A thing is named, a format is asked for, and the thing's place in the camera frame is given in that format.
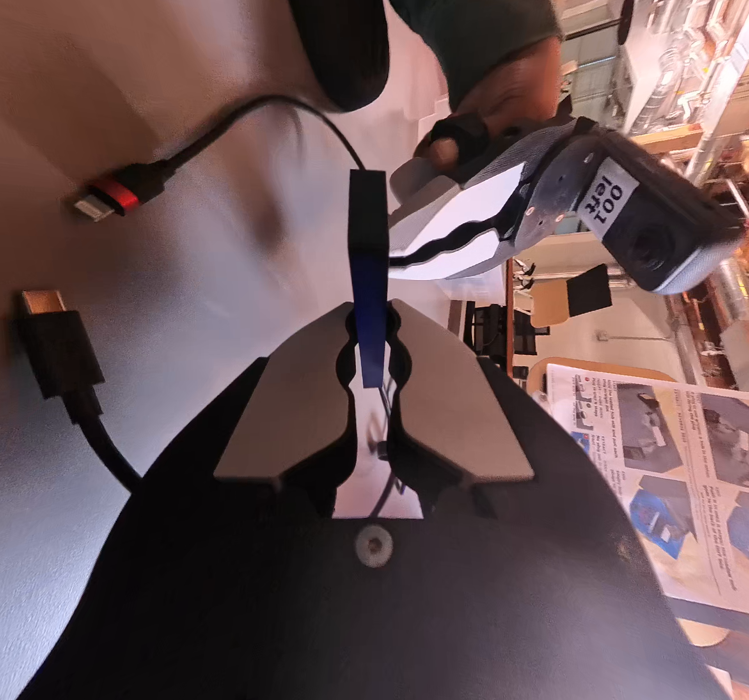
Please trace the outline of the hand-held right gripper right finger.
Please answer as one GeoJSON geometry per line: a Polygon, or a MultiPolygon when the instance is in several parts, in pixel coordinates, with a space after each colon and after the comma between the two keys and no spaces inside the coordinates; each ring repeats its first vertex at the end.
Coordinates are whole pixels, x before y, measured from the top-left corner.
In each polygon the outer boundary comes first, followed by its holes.
{"type": "Polygon", "coordinates": [[[475,353],[405,301],[393,299],[389,307],[393,408],[405,440],[466,485],[532,480],[475,353]]]}

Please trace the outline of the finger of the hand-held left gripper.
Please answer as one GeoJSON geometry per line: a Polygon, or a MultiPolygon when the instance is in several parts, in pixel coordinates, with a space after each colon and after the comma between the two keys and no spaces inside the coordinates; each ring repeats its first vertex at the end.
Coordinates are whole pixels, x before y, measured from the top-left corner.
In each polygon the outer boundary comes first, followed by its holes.
{"type": "Polygon", "coordinates": [[[398,202],[389,215],[390,255],[413,255],[463,224],[494,217],[518,186],[524,168],[523,162],[508,165],[497,160],[460,183],[437,173],[427,159],[407,161],[389,181],[398,202]]]}
{"type": "Polygon", "coordinates": [[[446,280],[473,266],[489,261],[497,253],[500,237],[496,230],[487,230],[455,250],[440,252],[429,260],[407,266],[389,266],[391,280],[433,282],[446,280]]]}

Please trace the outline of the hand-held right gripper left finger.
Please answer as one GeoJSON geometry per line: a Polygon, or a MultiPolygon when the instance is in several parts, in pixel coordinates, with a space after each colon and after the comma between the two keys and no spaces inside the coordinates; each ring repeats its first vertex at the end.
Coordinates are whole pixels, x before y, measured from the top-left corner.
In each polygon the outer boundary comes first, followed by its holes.
{"type": "Polygon", "coordinates": [[[220,481],[284,483],[322,473],[341,484],[357,461],[351,382],[353,303],[344,302],[268,357],[213,473],[220,481]]]}

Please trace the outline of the slim black USB hub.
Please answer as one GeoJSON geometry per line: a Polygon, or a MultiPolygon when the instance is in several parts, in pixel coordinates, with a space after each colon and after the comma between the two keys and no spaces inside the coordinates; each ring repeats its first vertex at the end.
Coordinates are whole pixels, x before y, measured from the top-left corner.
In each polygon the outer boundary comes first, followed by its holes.
{"type": "Polygon", "coordinates": [[[387,338],[389,222],[387,176],[352,169],[348,186],[348,259],[364,388],[383,384],[387,338]]]}

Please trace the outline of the person's left hand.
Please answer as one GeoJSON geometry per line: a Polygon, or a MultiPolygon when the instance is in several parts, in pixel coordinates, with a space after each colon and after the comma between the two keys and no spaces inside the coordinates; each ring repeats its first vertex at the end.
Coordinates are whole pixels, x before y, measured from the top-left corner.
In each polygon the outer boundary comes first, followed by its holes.
{"type": "Polygon", "coordinates": [[[561,40],[554,35],[514,54],[477,83],[450,117],[476,115],[489,138],[524,122],[557,113],[561,89],[561,40]]]}

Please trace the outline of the black floor lamp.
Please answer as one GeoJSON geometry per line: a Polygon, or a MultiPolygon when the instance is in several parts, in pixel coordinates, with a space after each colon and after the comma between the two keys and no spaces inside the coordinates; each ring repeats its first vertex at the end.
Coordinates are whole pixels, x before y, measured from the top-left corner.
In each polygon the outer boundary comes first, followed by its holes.
{"type": "Polygon", "coordinates": [[[565,42],[578,40],[602,31],[614,29],[616,30],[616,45],[620,48],[625,44],[631,31],[633,12],[634,0],[621,0],[621,6],[615,12],[616,16],[566,31],[563,40],[565,42]]]}

